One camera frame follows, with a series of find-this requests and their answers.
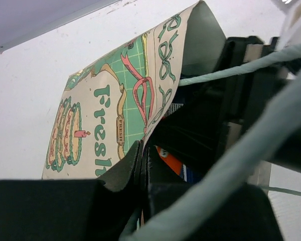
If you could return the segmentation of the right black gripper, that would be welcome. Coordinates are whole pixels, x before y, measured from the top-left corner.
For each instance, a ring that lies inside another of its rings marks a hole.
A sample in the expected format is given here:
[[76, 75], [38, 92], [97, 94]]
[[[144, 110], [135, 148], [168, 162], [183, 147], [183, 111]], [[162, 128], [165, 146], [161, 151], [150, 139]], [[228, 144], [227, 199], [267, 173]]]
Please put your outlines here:
[[301, 44], [275, 54], [277, 38], [269, 45], [258, 37], [231, 37], [225, 41], [216, 71], [270, 55], [272, 61], [251, 72], [179, 87], [170, 111], [155, 128], [150, 141], [188, 167], [187, 178], [196, 183], [258, 120], [268, 102], [289, 81], [286, 74], [301, 70]]

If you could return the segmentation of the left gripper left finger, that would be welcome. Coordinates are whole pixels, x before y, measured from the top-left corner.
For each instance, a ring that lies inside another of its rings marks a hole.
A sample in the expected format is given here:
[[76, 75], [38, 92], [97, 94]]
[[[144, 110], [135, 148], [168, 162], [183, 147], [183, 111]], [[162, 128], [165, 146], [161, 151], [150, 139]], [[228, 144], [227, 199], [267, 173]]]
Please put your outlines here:
[[119, 240], [136, 230], [143, 142], [96, 179], [0, 180], [0, 240]]

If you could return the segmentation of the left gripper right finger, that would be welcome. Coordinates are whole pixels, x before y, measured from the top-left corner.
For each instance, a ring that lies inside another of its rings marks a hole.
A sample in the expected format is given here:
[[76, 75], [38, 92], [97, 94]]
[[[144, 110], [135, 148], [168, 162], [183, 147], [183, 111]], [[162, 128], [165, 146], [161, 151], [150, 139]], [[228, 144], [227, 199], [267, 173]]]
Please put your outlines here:
[[269, 199], [246, 184], [262, 155], [236, 145], [205, 179], [140, 229], [140, 240], [282, 240]]

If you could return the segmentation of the orange snack packet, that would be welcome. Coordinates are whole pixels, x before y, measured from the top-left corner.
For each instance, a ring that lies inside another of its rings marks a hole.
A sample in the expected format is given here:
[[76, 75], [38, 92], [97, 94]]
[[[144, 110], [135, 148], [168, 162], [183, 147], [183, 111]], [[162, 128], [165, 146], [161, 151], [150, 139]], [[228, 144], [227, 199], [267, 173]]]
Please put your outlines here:
[[183, 164], [176, 157], [163, 148], [156, 146], [160, 158], [179, 176], [182, 174]]

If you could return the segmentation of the green printed paper bag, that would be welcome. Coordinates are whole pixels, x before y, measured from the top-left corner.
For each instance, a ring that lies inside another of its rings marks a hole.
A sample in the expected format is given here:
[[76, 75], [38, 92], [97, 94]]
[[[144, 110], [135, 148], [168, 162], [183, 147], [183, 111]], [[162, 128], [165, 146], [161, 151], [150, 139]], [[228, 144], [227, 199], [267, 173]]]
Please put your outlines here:
[[251, 72], [267, 55], [216, 71], [225, 37], [204, 1], [173, 15], [68, 78], [54, 120], [42, 180], [96, 179], [143, 142], [139, 171], [140, 215], [135, 231], [119, 240], [140, 240], [140, 229], [205, 179], [236, 145], [260, 148], [260, 159], [301, 165], [301, 84], [289, 82], [261, 116], [196, 183], [183, 164], [177, 175], [159, 156], [151, 135], [170, 111], [179, 87]]

